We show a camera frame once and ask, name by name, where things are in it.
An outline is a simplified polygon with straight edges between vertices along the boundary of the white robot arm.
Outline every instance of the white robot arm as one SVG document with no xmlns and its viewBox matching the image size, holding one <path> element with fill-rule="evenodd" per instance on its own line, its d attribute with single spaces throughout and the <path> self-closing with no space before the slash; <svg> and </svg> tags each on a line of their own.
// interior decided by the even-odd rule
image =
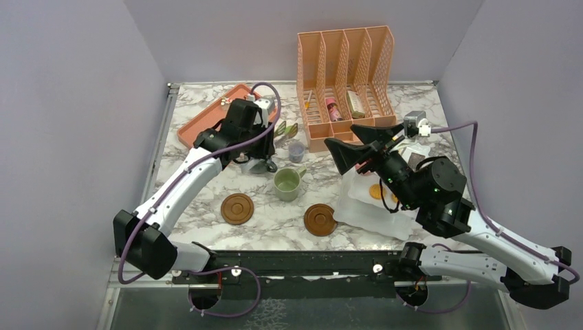
<svg viewBox="0 0 583 330">
<path fill-rule="evenodd" d="M 155 279 L 169 270 L 197 272 L 204 268 L 210 257 L 208 249 L 170 242 L 168 236 L 200 190 L 241 154 L 265 161 L 266 171 L 277 170 L 270 160 L 275 153 L 273 130 L 267 129 L 274 109 L 272 100 L 255 100 L 252 94 L 247 100 L 234 100 L 225 119 L 198 135 L 186 159 L 150 199 L 132 213 L 119 211 L 113 219 L 113 235 L 122 259 L 118 274 L 122 284 L 137 279 L 123 279 L 126 260 Z"/>
<path fill-rule="evenodd" d="M 407 165 L 397 149 L 406 138 L 427 136 L 432 131 L 424 112 L 413 111 L 403 123 L 392 127 L 353 125 L 351 130 L 364 146 L 336 139 L 324 141 L 340 174 L 356 164 L 361 164 L 358 173 L 376 172 L 403 210 L 419 210 L 415 221 L 425 230 L 468 244 L 486 255 L 456 254 L 407 243 L 401 254 L 402 267 L 413 278 L 446 275 L 487 283 L 539 309 L 568 299 L 569 285 L 579 279 L 570 268 L 570 250 L 537 245 L 487 218 L 462 198 L 466 177 L 448 158 L 429 157 L 415 170 Z M 571 282 L 559 276 L 564 269 L 575 276 Z"/>
</svg>

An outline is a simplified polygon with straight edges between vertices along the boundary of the purple wall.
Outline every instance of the purple wall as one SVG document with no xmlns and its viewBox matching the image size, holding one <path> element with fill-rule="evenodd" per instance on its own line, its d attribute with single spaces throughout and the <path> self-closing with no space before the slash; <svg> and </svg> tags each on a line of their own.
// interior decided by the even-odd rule
<svg viewBox="0 0 583 330">
<path fill-rule="evenodd" d="M 124 0 L 172 82 L 295 80 L 299 32 L 389 25 L 391 80 L 437 80 L 482 0 Z"/>
<path fill-rule="evenodd" d="M 0 7 L 1 328 L 95 329 L 166 83 L 121 1 Z"/>
<path fill-rule="evenodd" d="M 583 272 L 583 1 L 485 0 L 439 95 L 451 125 L 477 119 L 486 213 L 546 246 L 573 250 Z M 471 130 L 454 135 L 467 164 Z M 583 283 L 529 329 L 581 329 Z"/>
</svg>

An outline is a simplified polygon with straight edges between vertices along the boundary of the screw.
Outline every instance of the screw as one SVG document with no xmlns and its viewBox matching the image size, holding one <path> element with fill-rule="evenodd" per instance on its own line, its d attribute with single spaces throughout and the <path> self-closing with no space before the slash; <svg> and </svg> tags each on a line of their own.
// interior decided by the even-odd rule
<svg viewBox="0 0 583 330">
<path fill-rule="evenodd" d="M 240 269 L 231 269 L 231 275 L 237 277 L 239 275 L 241 275 L 241 270 Z"/>
<path fill-rule="evenodd" d="M 374 265 L 373 266 L 373 273 L 379 274 L 380 272 L 382 272 L 382 266 L 380 264 Z"/>
</svg>

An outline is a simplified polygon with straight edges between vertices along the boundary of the round wooden coaster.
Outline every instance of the round wooden coaster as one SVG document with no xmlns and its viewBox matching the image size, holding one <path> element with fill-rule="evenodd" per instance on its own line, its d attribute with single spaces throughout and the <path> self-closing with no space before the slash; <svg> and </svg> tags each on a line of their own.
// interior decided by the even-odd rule
<svg viewBox="0 0 583 330">
<path fill-rule="evenodd" d="M 245 194 L 233 194 L 221 204 L 223 219 L 232 225 L 241 225 L 251 219 L 255 207 L 253 201 Z"/>
<path fill-rule="evenodd" d="M 328 236 L 338 224 L 333 218 L 334 209 L 326 204 L 314 204 L 304 214 L 304 226 L 315 236 Z"/>
</svg>

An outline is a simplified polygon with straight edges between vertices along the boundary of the gray cup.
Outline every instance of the gray cup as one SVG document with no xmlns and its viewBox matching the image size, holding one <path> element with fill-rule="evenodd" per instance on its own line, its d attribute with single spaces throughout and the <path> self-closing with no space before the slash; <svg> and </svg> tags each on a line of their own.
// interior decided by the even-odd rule
<svg viewBox="0 0 583 330">
<path fill-rule="evenodd" d="M 293 163 L 300 163 L 304 159 L 304 152 L 306 147 L 302 142 L 294 141 L 289 146 L 287 146 L 287 151 L 289 153 L 289 160 Z"/>
<path fill-rule="evenodd" d="M 293 201 L 300 194 L 302 177 L 306 174 L 306 166 L 282 168 L 274 177 L 275 195 L 282 201 Z"/>
</svg>

